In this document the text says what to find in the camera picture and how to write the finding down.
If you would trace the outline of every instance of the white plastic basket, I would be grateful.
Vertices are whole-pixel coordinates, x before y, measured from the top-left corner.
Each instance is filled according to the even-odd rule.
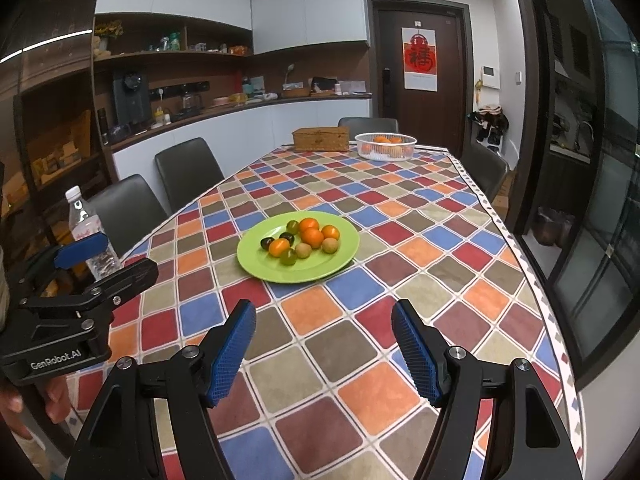
[[[380,137],[393,142],[376,142],[374,140],[380,139]],[[356,135],[356,142],[358,143],[358,155],[363,158],[381,162],[401,162],[414,157],[414,147],[417,140],[400,134],[359,134]]]

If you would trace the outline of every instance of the water bottle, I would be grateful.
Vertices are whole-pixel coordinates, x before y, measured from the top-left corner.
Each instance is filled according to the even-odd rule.
[[[73,186],[66,193],[66,201],[69,202],[69,230],[74,240],[81,240],[89,235],[104,232],[100,217],[95,209],[89,204],[80,193],[78,186]],[[111,242],[107,250],[86,261],[89,270],[96,279],[101,280],[116,270],[122,268],[120,259],[113,250]]]

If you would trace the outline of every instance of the dining table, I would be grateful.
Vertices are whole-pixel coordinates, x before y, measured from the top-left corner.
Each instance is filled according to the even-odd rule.
[[[262,220],[308,210],[351,222],[360,245],[337,274],[309,283],[248,275],[236,248]],[[418,396],[391,329],[407,298],[447,342],[477,358],[528,359],[582,463],[569,359],[543,289],[513,235],[449,152],[411,160],[281,146],[193,200],[124,258],[158,264],[156,284],[115,311],[101,366],[69,379],[85,415],[114,362],[171,357],[224,323],[240,299],[255,335],[230,394],[209,410],[238,480],[411,479],[438,410]],[[156,420],[169,480],[183,479],[165,400]],[[479,478],[492,401],[482,400],[465,480]]]

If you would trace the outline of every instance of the fruit plate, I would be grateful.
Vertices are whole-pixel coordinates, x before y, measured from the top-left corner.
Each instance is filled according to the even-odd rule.
[[[260,247],[263,238],[278,238],[290,220],[301,221],[305,218],[318,220],[321,229],[328,224],[338,228],[340,246],[334,254],[317,249],[308,258],[299,258],[292,266],[286,266]],[[300,235],[296,235],[294,246],[298,243]],[[321,211],[293,211],[267,218],[245,232],[236,255],[240,266],[256,278],[273,283],[304,283],[324,278],[343,268],[353,259],[359,245],[360,236],[348,220]]]

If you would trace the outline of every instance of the chair backrest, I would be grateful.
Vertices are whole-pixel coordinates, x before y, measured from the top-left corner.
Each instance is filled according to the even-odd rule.
[[[359,134],[398,133],[398,121],[382,117],[343,117],[338,126],[349,127],[349,140],[355,140]]]
[[[156,167],[172,213],[224,180],[216,157],[201,137],[158,153]]]
[[[492,202],[509,173],[507,161],[477,140],[471,139],[471,142],[465,145],[460,162],[489,202]]]
[[[167,219],[167,213],[142,176],[111,184],[91,197],[113,249],[122,256]]]

